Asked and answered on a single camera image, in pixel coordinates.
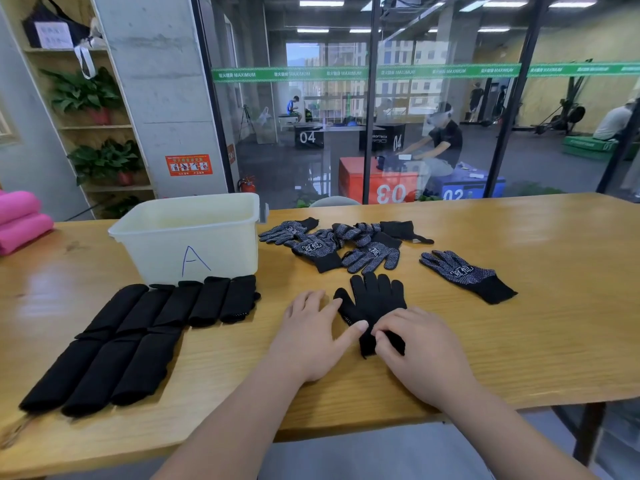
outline green stripe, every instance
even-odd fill
[[[383,65],[376,72],[378,80],[404,79],[476,79],[481,77],[516,77],[520,64],[424,64]],[[364,66],[322,67],[254,67],[212,69],[213,81],[288,82],[314,80],[367,80]],[[640,75],[640,62],[532,64],[528,77],[569,77],[572,75]]]

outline left hand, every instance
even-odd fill
[[[267,355],[279,366],[292,368],[302,382],[323,377],[369,327],[366,320],[361,320],[334,340],[331,323],[342,299],[336,298],[320,310],[324,295],[323,290],[305,291],[291,302]]]

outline white chair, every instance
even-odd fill
[[[309,207],[337,207],[340,205],[360,205],[360,202],[349,197],[334,195],[316,200],[313,204],[309,205]]]

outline fingernail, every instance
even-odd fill
[[[356,328],[362,332],[366,331],[369,328],[369,323],[366,320],[360,320],[355,323]]]

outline ceiling light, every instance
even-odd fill
[[[487,1],[484,8],[520,8],[529,3],[529,0],[512,0],[512,1]]]
[[[558,0],[549,8],[587,8],[595,5],[597,0]]]
[[[364,7],[362,7],[362,10],[360,11],[371,11],[371,7],[373,6],[373,0],[370,1],[369,3],[367,3],[366,5],[364,5]]]
[[[478,32],[501,33],[501,32],[508,32],[509,30],[511,30],[509,27],[481,27],[478,29]]]
[[[343,6],[344,0],[300,0],[300,6]]]
[[[464,11],[464,12],[468,12],[468,11],[473,11],[476,8],[480,8],[482,5],[484,5],[485,3],[487,3],[487,1],[489,0],[478,0],[476,2],[473,2],[467,6],[465,6],[464,8],[460,9],[460,11]]]
[[[299,34],[327,34],[329,29],[298,29]]]

